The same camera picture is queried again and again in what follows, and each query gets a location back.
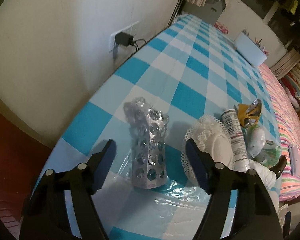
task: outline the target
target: silver screw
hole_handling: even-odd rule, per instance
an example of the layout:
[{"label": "silver screw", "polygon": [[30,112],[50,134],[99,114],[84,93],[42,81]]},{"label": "silver screw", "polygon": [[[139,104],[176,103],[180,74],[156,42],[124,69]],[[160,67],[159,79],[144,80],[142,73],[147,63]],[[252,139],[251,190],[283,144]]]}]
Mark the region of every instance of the silver screw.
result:
[{"label": "silver screw", "polygon": [[48,169],[48,170],[46,170],[45,174],[46,174],[47,176],[50,176],[50,175],[53,174],[53,170],[52,170],[52,169]]},{"label": "silver screw", "polygon": [[223,163],[216,163],[214,165],[218,170],[223,170],[225,168],[224,164]]},{"label": "silver screw", "polygon": [[78,169],[79,169],[79,170],[84,170],[86,167],[87,167],[87,164],[86,164],[86,163],[80,163],[80,164],[78,165]]},{"label": "silver screw", "polygon": [[248,170],[248,173],[252,176],[256,176],[257,175],[257,172],[254,170],[254,169],[249,169]]}]

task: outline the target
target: wall outlet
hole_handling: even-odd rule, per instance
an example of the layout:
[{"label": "wall outlet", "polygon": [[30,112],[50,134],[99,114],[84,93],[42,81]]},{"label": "wall outlet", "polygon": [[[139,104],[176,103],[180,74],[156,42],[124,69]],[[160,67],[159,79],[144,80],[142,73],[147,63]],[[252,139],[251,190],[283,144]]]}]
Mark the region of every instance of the wall outlet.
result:
[{"label": "wall outlet", "polygon": [[113,51],[114,49],[114,39],[115,39],[115,36],[120,33],[120,32],[125,32],[125,33],[128,33],[128,34],[131,34],[132,36],[134,36],[135,34],[132,34],[132,32],[136,32],[137,31],[137,26],[138,26],[139,22],[135,22],[119,31],[116,31],[115,33],[112,33],[110,35],[110,39],[109,39],[109,52]]}]

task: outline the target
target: white bowl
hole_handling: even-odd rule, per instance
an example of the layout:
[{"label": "white bowl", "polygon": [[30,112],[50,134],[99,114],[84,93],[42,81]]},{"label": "white bowl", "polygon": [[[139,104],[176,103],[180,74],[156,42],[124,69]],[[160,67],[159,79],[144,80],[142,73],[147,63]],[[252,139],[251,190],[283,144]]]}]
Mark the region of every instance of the white bowl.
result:
[{"label": "white bowl", "polygon": [[267,59],[259,46],[243,32],[235,39],[234,45],[241,56],[254,67],[260,66]]}]

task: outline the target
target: checkered tablecloth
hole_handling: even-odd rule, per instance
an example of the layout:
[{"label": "checkered tablecloth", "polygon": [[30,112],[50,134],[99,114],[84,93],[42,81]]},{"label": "checkered tablecloth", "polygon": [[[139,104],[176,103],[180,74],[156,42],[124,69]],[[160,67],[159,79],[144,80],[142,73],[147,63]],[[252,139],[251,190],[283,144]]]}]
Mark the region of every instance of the checkered tablecloth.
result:
[{"label": "checkered tablecloth", "polygon": [[[131,185],[131,137],[123,104],[136,97],[163,113],[170,122],[166,136],[166,185],[154,190]],[[180,151],[187,129],[203,114],[217,118],[238,103],[263,102],[259,120],[266,138],[280,143],[272,103],[258,69],[235,50],[233,42],[199,18],[189,15],[152,39],[126,61],[74,118],[53,149],[46,169],[74,168],[99,152],[108,139],[117,155],[105,184],[93,201],[111,240],[192,239],[209,196],[191,185],[183,172]],[[71,195],[65,192],[74,235],[79,230]],[[223,235],[234,216],[233,191]]]}]

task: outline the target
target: stack of clothes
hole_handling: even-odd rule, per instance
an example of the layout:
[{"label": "stack of clothes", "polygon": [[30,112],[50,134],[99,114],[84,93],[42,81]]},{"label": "stack of clothes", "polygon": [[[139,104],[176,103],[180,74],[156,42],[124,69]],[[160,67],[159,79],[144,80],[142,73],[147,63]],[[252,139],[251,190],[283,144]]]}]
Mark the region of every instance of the stack of clothes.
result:
[{"label": "stack of clothes", "polygon": [[295,109],[300,107],[300,62],[296,64],[282,79],[280,84],[287,93]]}]

